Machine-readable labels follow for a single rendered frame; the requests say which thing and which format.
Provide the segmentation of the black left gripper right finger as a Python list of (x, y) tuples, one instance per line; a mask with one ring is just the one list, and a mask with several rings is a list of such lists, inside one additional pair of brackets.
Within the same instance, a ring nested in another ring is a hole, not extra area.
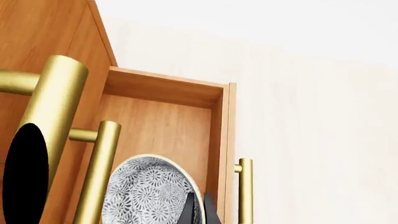
[(206, 192), (204, 195), (203, 204), (205, 209), (206, 224), (221, 224), (214, 201), (211, 199), (208, 192)]

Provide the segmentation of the wooden cabinet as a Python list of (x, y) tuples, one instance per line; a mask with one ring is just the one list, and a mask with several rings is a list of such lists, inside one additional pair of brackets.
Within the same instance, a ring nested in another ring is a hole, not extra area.
[[(90, 9), (95, 19), (100, 37), (106, 48), (109, 61), (112, 65), (117, 65), (113, 50), (111, 48), (108, 36), (101, 20), (100, 13), (96, 3), (99, 0), (87, 0), (90, 3)], [(25, 111), (29, 96), (13, 95), (0, 93), (0, 169), (3, 171), (4, 161), (9, 149), (9, 145), (17, 131), (19, 121)]]

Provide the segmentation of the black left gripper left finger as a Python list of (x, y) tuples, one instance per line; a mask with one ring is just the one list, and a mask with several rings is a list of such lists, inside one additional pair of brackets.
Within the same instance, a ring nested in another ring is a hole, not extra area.
[(187, 194), (178, 224), (203, 224), (203, 203), (194, 192)]

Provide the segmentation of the open wooden drawer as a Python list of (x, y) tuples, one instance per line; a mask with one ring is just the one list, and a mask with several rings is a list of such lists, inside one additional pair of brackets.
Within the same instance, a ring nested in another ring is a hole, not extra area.
[(236, 84), (110, 67), (96, 118), (122, 126), (114, 164), (157, 154), (193, 177), (233, 224)]

